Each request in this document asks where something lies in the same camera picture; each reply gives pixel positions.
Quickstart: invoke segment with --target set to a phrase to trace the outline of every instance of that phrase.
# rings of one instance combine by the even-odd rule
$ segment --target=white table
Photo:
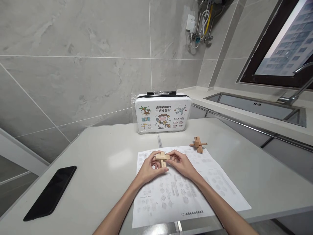
[[[206,148],[251,205],[248,222],[313,210],[313,185],[216,118],[194,119],[184,132],[136,133],[135,124],[90,127],[55,160],[0,221],[0,234],[92,234],[136,175],[137,152],[189,145],[200,136]],[[23,218],[54,173],[78,168],[55,211]],[[120,234],[198,234],[222,228],[215,216],[132,229],[131,206]]]

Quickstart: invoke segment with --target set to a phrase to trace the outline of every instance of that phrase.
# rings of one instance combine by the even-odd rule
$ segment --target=hand
[[[194,177],[199,175],[186,154],[182,154],[177,150],[173,150],[167,154],[171,156],[171,159],[165,160],[165,162],[175,167],[175,169],[178,170],[183,176],[193,180]]]
[[[143,162],[135,180],[137,180],[140,186],[143,186],[145,183],[148,183],[156,176],[167,172],[169,169],[167,167],[161,168],[161,164],[156,160],[155,155],[161,153],[162,151],[154,151],[150,154],[149,157]]]

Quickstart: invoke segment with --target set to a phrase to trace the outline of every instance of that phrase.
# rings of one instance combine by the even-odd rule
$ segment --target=black smartphone
[[[76,169],[77,166],[58,169],[23,221],[30,221],[52,214]]]

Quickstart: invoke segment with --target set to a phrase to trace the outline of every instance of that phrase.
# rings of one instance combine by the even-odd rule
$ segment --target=faucet
[[[311,65],[313,65],[313,62],[304,64],[304,65],[300,66],[299,68],[297,68],[296,71],[294,71],[293,73],[297,74],[300,71],[304,70],[305,68],[310,67]],[[285,105],[291,106],[299,98],[299,96],[305,91],[305,89],[307,89],[312,83],[313,83],[313,76],[293,96],[291,96],[289,98],[281,96],[278,98],[277,101],[283,102]]]

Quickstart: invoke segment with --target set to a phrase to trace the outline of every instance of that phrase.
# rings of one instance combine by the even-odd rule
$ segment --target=cartoon character
[[[180,113],[180,115],[183,115],[183,111],[184,111],[185,107],[183,107],[183,108],[177,108],[177,109],[178,109],[178,111],[176,111],[175,113],[176,113],[176,114]]]
[[[167,122],[167,119],[169,119],[169,115],[168,114],[161,114],[159,115],[159,118],[156,119],[156,121],[159,123],[159,128],[170,128],[171,125]]]

